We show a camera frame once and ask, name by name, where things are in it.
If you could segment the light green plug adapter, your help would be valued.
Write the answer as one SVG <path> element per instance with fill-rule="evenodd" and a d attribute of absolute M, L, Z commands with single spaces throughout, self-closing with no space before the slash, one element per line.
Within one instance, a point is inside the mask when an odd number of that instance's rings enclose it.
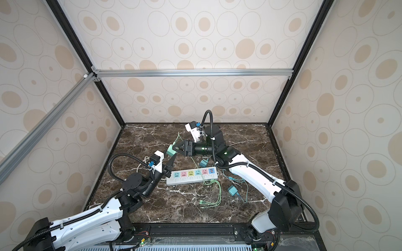
<path fill-rule="evenodd" d="M 177 152 L 173 149 L 173 145 L 170 144 L 167 151 L 166 151 L 167 155 L 169 156 L 174 156 Z"/>

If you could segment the white power strip coloured sockets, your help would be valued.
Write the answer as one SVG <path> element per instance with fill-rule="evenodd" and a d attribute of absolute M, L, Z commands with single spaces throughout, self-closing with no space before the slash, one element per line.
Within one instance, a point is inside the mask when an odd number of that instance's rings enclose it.
<path fill-rule="evenodd" d="M 171 177 L 166 179 L 166 184 L 168 186 L 185 185 L 216 180 L 217 178 L 218 174 L 215 167 L 176 170 L 172 172 Z"/>

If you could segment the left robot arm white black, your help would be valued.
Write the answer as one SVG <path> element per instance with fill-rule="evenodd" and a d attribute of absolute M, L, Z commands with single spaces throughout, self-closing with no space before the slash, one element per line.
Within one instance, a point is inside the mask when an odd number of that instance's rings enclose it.
<path fill-rule="evenodd" d="M 145 166 L 149 175 L 133 173 L 120 179 L 121 188 L 101 205 L 56 221 L 43 218 L 34 223 L 27 237 L 14 250 L 78 251 L 105 242 L 126 242 L 135 237 L 129 215 L 143 205 L 162 177 L 170 177 L 176 155 L 163 164 L 164 154 L 156 151 Z"/>

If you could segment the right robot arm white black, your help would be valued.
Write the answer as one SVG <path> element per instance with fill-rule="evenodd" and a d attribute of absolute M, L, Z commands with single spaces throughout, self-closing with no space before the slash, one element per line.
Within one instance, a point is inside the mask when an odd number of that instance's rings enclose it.
<path fill-rule="evenodd" d="M 264 233 L 274 229 L 285 232 L 292 227 L 305 232 L 318 231 L 318 215 L 301 197 L 297 183 L 268 174 L 239 150 L 226 144 L 220 127 L 214 124 L 211 110 L 207 110 L 203 118 L 209 119 L 209 125 L 205 124 L 205 120 L 186 124 L 192 140 L 174 143 L 172 148 L 183 156 L 210 156 L 217 169 L 228 170 L 239 176 L 267 198 L 270 209 L 251 219 L 250 224 L 255 232 Z"/>

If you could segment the teal plug adapter far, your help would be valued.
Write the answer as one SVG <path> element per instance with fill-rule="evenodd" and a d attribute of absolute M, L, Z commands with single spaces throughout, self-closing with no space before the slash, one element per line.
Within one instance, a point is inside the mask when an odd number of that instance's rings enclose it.
<path fill-rule="evenodd" d="M 209 159 L 202 159 L 200 161 L 200 167 L 205 168 L 208 166 Z"/>

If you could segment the teal plug adapter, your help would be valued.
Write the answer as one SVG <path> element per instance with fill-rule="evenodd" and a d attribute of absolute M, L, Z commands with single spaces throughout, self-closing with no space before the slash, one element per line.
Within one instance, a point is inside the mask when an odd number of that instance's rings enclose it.
<path fill-rule="evenodd" d="M 209 159 L 202 159 L 200 161 L 200 167 L 205 168 L 208 166 Z"/>
<path fill-rule="evenodd" d="M 236 196 L 238 194 L 237 188 L 233 185 L 228 188 L 228 192 L 231 196 Z"/>

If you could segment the teal plug adapter near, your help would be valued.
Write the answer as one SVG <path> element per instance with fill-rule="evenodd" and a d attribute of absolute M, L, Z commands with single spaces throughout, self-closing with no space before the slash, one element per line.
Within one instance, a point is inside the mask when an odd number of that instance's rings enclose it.
<path fill-rule="evenodd" d="M 233 185 L 228 188 L 228 192 L 231 196 L 236 196 L 238 194 L 237 188 Z"/>

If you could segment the aluminium crossbar back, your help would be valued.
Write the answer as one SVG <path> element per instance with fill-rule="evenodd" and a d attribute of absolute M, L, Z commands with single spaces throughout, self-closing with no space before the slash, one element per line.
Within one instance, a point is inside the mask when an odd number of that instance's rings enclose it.
<path fill-rule="evenodd" d="M 292 76 L 292 69 L 95 70 L 98 77 Z"/>

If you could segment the aluminium crossbar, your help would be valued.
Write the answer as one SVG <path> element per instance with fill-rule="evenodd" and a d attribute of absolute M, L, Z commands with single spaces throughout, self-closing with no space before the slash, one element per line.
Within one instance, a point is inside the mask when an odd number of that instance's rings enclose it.
<path fill-rule="evenodd" d="M 95 70 L 98 77 L 292 76 L 292 69 Z"/>
<path fill-rule="evenodd" d="M 95 74 L 88 73 L 82 78 L 39 123 L 16 145 L 1 163 L 1 183 L 9 177 L 14 169 L 21 163 L 34 146 L 50 130 L 50 128 L 62 117 L 65 111 L 72 105 L 77 97 L 94 82 Z"/>

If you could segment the aluminium crossbar left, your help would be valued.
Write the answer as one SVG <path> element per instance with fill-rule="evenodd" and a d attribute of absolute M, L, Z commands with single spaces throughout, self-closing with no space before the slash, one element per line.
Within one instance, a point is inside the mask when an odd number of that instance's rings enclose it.
<path fill-rule="evenodd" d="M 1 183 L 9 177 L 14 169 L 21 163 L 34 146 L 50 130 L 50 128 L 62 117 L 65 111 L 72 105 L 77 97 L 94 82 L 95 74 L 88 73 L 82 78 L 39 123 L 16 145 L 1 163 Z"/>

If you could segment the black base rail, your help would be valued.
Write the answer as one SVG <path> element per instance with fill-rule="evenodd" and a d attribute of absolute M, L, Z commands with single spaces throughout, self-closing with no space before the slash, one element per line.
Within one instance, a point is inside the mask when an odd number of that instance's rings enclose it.
<path fill-rule="evenodd" d="M 114 229 L 74 237 L 65 251 L 324 251 L 319 233 L 296 228 L 288 232 L 253 233 L 245 223 L 137 223 L 121 236 Z"/>

